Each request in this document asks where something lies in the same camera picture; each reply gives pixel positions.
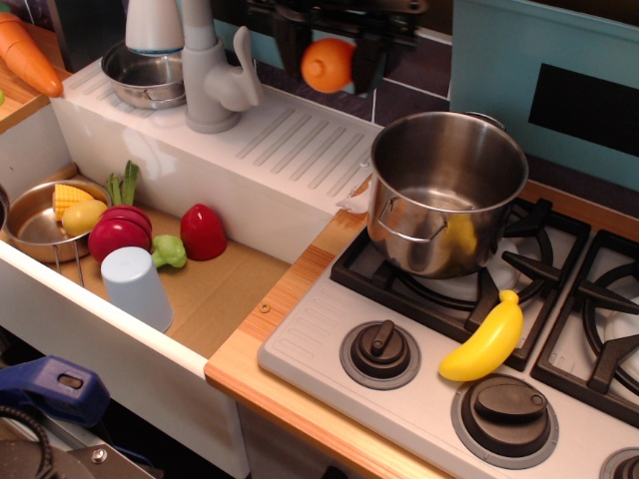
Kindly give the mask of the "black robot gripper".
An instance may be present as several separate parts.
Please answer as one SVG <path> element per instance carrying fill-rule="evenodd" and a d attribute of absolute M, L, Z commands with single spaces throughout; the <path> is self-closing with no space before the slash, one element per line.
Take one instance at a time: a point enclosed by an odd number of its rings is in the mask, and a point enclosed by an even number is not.
<path fill-rule="evenodd" d="M 351 58 L 356 95 L 371 94 L 398 68 L 402 45 L 392 37 L 413 37 L 417 20 L 427 9 L 428 3 L 421 0 L 247 2 L 250 15 L 272 21 L 284 70 L 297 81 L 303 78 L 302 60 L 313 40 L 312 30 L 358 36 Z"/>

